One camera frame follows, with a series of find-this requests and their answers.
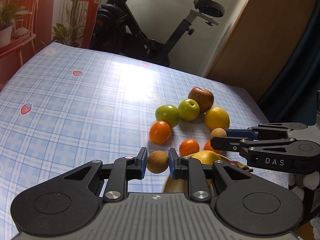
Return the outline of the orange tangerine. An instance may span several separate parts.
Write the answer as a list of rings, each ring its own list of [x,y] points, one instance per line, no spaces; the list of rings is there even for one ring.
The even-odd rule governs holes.
[[[194,139],[187,139],[180,144],[179,154],[181,157],[197,153],[200,150],[198,142]]]
[[[215,150],[215,149],[213,149],[212,146],[211,146],[211,144],[210,144],[210,141],[209,141],[209,140],[205,143],[205,145],[204,145],[204,147],[203,147],[203,150],[204,150],[204,151],[213,151],[213,152],[215,152],[215,153],[217,153],[217,154],[221,154],[221,153],[222,153],[221,150]]]
[[[149,139],[151,142],[161,145],[165,143],[171,135],[171,127],[165,121],[156,121],[150,128]]]

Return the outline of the red plant-print curtain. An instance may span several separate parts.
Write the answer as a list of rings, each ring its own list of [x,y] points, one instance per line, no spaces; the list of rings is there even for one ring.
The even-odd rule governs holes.
[[[1,26],[1,87],[52,42],[88,48],[100,0],[1,0],[17,19]]]

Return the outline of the blue plaid bed sheet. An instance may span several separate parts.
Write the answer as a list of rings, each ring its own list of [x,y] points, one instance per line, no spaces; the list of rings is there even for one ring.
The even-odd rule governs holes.
[[[53,43],[21,67],[1,91],[1,239],[17,230],[11,202],[21,191],[88,161],[111,163],[179,148],[187,139],[204,146],[203,116],[181,120],[162,145],[149,140],[155,111],[178,106],[194,87],[210,90],[231,128],[266,123],[242,88],[114,54]]]

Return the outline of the green apple left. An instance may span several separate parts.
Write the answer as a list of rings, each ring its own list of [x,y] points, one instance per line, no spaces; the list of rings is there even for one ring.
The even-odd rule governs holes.
[[[155,112],[157,121],[166,122],[171,128],[178,125],[180,120],[179,110],[173,105],[162,105]]]

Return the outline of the brown wooden door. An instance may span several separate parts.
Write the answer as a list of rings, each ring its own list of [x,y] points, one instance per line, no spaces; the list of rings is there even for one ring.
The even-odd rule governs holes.
[[[205,77],[259,100],[300,41],[317,0],[248,0]]]

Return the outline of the yellow lemon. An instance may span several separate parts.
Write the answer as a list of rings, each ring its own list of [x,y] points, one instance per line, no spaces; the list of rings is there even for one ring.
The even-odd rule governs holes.
[[[212,131],[216,128],[228,129],[230,119],[228,113],[221,107],[212,107],[204,115],[205,125]]]

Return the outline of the red apple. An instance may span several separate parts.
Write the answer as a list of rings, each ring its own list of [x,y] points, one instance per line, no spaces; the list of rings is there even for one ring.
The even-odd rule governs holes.
[[[194,87],[189,92],[188,98],[197,102],[200,108],[200,113],[208,111],[214,103],[214,96],[212,92],[200,87]]]

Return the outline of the orange tangerine left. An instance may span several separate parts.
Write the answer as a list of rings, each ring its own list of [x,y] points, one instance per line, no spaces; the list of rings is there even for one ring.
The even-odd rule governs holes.
[[[149,139],[151,142],[161,145],[165,143],[171,135],[171,127],[165,121],[156,121],[150,128]]]

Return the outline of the green apple right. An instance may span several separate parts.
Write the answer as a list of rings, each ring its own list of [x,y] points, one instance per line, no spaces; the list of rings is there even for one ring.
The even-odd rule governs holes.
[[[186,121],[195,120],[200,113],[200,107],[198,103],[193,99],[185,99],[181,101],[178,106],[178,110],[180,118]]]

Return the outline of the small tan longan fruit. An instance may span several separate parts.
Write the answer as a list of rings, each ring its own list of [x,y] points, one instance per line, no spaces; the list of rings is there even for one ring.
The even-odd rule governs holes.
[[[214,137],[226,137],[227,133],[223,128],[216,128],[211,131],[210,133],[210,140],[212,140]]]

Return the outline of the brown round longan fruit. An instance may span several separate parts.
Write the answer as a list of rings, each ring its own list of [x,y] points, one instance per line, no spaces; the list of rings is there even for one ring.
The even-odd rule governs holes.
[[[164,151],[153,151],[148,156],[147,169],[154,174],[164,172],[169,166],[168,154]]]

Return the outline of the green apple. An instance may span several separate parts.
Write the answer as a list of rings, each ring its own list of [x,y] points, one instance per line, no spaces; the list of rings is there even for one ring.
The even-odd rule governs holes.
[[[186,121],[195,120],[200,113],[200,107],[198,103],[193,99],[185,99],[181,101],[178,106],[178,110],[180,118]]]
[[[162,105],[155,112],[157,121],[166,122],[171,128],[178,125],[180,120],[179,110],[173,105]]]

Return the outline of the orange tangerine middle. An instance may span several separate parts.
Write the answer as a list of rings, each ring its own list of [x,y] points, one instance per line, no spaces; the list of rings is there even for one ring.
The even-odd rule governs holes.
[[[200,150],[198,142],[194,139],[187,139],[180,144],[179,154],[181,157],[197,153]]]

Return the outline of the yellow grapefruit in bowl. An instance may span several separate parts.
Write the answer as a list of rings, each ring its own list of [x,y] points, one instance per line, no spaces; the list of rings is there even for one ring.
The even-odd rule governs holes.
[[[221,160],[220,156],[213,151],[200,151],[194,153],[192,158],[198,159],[201,164],[212,165],[216,160]]]

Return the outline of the orange tangerine right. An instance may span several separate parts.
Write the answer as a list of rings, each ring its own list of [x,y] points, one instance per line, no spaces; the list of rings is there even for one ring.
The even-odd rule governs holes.
[[[203,150],[204,150],[204,151],[213,151],[213,152],[215,152],[215,153],[217,153],[217,154],[221,154],[221,153],[222,153],[221,150],[215,150],[215,149],[213,149],[212,146],[211,146],[211,144],[210,144],[210,141],[209,141],[209,140],[205,143],[205,145],[204,145],[204,147],[203,147]]]

